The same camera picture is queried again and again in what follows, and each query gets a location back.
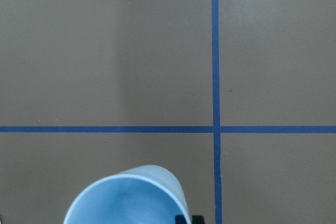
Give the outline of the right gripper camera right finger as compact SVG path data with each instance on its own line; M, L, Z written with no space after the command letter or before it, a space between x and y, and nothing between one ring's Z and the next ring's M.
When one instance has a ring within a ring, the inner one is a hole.
M192 224L205 224L205 219L202 215L192 215Z

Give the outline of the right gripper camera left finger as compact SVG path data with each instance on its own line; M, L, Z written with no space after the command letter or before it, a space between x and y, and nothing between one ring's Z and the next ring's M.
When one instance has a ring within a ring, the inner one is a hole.
M185 224L185 217L183 215L176 215L175 224Z

